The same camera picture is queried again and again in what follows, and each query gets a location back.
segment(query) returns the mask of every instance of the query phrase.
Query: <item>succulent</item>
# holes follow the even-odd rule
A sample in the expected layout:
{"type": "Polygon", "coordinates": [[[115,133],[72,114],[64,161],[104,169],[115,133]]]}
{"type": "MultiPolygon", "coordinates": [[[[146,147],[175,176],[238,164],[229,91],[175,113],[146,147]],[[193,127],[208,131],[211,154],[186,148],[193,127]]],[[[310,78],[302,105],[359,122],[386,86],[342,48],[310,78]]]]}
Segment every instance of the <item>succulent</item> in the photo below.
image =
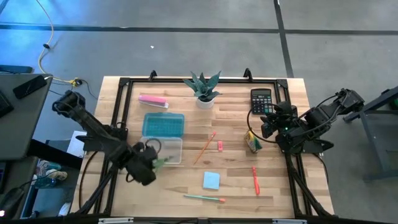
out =
{"type": "Polygon", "coordinates": [[[191,73],[193,82],[190,80],[183,81],[195,92],[194,96],[198,97],[200,101],[209,102],[214,97],[220,95],[219,92],[213,91],[213,89],[217,86],[221,71],[213,75],[207,82],[203,72],[200,74],[199,78],[193,72],[191,73]]]}

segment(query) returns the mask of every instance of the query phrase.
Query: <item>pink eraser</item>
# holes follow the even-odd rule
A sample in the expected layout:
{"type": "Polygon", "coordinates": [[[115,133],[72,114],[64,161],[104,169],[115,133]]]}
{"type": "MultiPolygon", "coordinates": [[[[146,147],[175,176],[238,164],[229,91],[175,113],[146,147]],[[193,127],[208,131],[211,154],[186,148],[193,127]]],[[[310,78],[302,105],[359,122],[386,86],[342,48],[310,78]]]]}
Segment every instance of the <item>pink eraser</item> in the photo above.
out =
{"type": "Polygon", "coordinates": [[[218,151],[219,152],[223,151],[223,142],[222,141],[218,141],[218,151]]]}
{"type": "Polygon", "coordinates": [[[138,100],[149,102],[149,103],[166,103],[166,99],[163,97],[156,97],[156,96],[146,96],[140,95],[138,96],[138,100]]]}

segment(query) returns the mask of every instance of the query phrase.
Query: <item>teal pen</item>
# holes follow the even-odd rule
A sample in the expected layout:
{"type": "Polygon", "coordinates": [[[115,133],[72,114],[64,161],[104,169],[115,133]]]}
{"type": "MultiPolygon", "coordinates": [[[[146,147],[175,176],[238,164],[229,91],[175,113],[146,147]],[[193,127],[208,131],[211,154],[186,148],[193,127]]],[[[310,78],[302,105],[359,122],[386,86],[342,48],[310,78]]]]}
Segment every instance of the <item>teal pen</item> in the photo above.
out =
{"type": "Polygon", "coordinates": [[[224,198],[214,198],[214,197],[205,197],[201,195],[184,195],[185,197],[191,197],[191,198],[201,198],[201,199],[208,199],[208,200],[216,200],[219,202],[225,202],[224,198]]]}

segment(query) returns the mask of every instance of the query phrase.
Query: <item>potted plant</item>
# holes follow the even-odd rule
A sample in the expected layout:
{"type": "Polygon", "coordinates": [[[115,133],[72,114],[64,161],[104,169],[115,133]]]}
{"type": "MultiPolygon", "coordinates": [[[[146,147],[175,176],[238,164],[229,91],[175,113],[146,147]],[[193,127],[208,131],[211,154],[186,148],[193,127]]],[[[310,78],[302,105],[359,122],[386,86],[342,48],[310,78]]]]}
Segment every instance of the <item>potted plant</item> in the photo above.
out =
{"type": "Polygon", "coordinates": [[[203,72],[200,74],[198,78],[193,72],[192,73],[192,80],[183,80],[187,86],[189,86],[194,92],[194,96],[197,99],[197,105],[201,109],[208,109],[214,105],[214,99],[216,96],[220,95],[219,92],[213,91],[214,88],[217,86],[218,80],[220,79],[219,71],[216,75],[213,75],[207,82],[203,72]]]}

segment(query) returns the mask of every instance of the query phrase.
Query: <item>white pot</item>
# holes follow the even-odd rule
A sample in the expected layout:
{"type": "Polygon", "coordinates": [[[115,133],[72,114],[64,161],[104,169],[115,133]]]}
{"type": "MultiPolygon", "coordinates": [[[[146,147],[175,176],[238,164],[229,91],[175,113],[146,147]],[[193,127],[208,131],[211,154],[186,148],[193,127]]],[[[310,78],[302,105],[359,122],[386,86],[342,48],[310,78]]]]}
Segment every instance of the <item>white pot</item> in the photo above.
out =
{"type": "Polygon", "coordinates": [[[197,106],[201,109],[209,109],[212,108],[214,105],[214,99],[213,98],[211,101],[209,102],[203,102],[202,100],[197,99],[197,106]]]}

